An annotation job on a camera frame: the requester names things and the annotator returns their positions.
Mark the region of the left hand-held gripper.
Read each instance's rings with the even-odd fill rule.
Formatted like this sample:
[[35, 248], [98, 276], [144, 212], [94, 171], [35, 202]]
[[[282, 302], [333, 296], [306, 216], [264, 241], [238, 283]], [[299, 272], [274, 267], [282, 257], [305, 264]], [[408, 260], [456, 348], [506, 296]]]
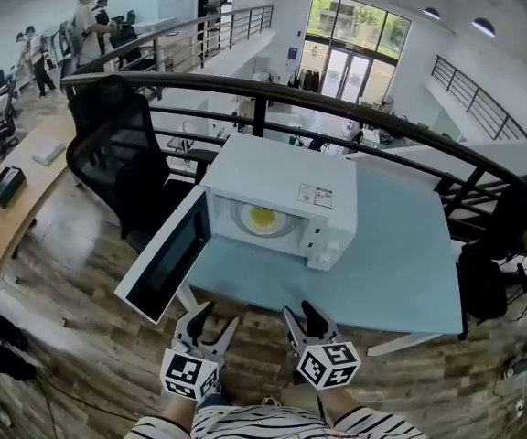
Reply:
[[166, 392], [200, 402], [219, 381], [224, 357], [240, 319], [234, 317], [213, 341], [203, 342], [203, 328], [214, 306], [212, 301], [204, 302], [189, 309], [178, 320], [160, 370]]

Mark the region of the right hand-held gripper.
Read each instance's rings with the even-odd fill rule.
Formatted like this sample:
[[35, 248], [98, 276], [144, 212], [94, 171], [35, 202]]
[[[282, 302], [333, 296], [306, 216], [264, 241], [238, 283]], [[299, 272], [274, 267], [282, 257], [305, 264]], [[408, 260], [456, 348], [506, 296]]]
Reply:
[[283, 307], [287, 336], [298, 355], [296, 371], [316, 390], [330, 390], [351, 383], [361, 366], [361, 359], [349, 341], [307, 344], [308, 337], [336, 337], [338, 326], [321, 308], [301, 303], [306, 326], [298, 321], [294, 311]]

